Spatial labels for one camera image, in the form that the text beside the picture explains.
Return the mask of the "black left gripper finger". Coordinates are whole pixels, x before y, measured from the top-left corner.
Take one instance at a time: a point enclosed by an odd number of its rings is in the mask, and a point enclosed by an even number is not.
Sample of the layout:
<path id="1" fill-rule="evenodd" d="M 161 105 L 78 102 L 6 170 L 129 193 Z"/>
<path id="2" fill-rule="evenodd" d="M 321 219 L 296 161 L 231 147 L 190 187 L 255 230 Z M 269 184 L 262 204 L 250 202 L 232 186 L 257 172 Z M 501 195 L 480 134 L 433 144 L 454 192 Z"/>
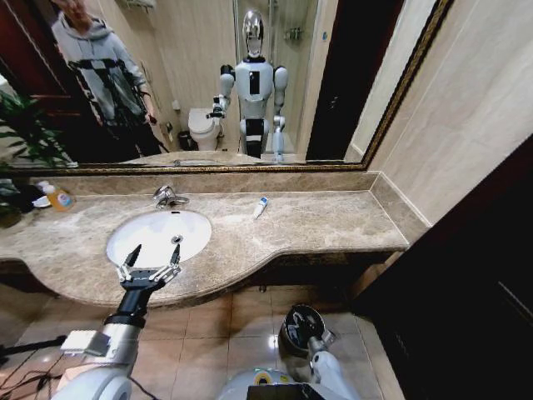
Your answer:
<path id="1" fill-rule="evenodd" d="M 172 252 L 169 263 L 166 266 L 159 268 L 154 273 L 154 281 L 163 281 L 165 283 L 170 282 L 181 271 L 181 268 L 179 266 L 180 259 L 181 245 L 178 243 Z"/>
<path id="2" fill-rule="evenodd" d="M 120 283 L 130 282 L 132 280 L 131 270 L 136 263 L 142 245 L 138 244 L 127 256 L 122 264 L 116 265 L 116 272 Z"/>

